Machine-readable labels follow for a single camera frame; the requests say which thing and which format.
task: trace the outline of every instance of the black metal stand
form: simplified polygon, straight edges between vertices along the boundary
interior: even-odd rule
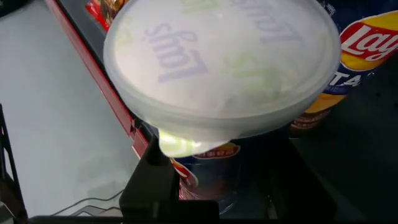
[[[6,167],[6,153],[11,166],[11,174]],[[27,213],[19,186],[18,175],[12,156],[6,122],[0,104],[0,201],[5,204],[18,223],[27,223]]]

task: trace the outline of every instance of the black wire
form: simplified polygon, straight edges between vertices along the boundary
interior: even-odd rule
[[[88,200],[99,200],[99,201],[102,201],[102,202],[110,201],[110,200],[116,198],[116,197],[117,197],[119,194],[121,194],[122,192],[123,192],[123,190],[121,190],[119,193],[117,193],[116,195],[114,195],[114,196],[112,196],[112,197],[110,197],[110,198],[108,198],[108,199],[102,199],[102,198],[85,198],[85,199],[82,199],[82,200],[80,200],[80,201],[74,203],[73,205],[71,205],[71,206],[69,206],[69,207],[67,207],[67,208],[62,209],[62,210],[59,211],[59,212],[55,212],[55,213],[52,214],[51,216],[53,216],[53,215],[58,215],[59,213],[62,213],[62,212],[64,212],[64,211],[68,210],[69,208],[72,208],[72,207],[74,207],[74,206],[76,206],[76,205],[78,205],[78,204],[80,204],[80,203],[82,203],[82,202],[88,201]]]

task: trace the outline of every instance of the lay's logo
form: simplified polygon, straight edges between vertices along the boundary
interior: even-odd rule
[[[208,152],[195,155],[194,157],[197,159],[224,159],[235,156],[240,150],[240,146],[229,142]]]
[[[193,174],[190,170],[188,170],[181,163],[177,162],[175,159],[170,158],[170,160],[172,161],[174,169],[180,175],[181,181],[185,184],[186,187],[190,189],[198,187],[199,181],[198,177],[196,177],[195,174]]]
[[[398,11],[372,16],[349,25],[340,35],[341,63],[354,71],[374,69],[398,48]]]

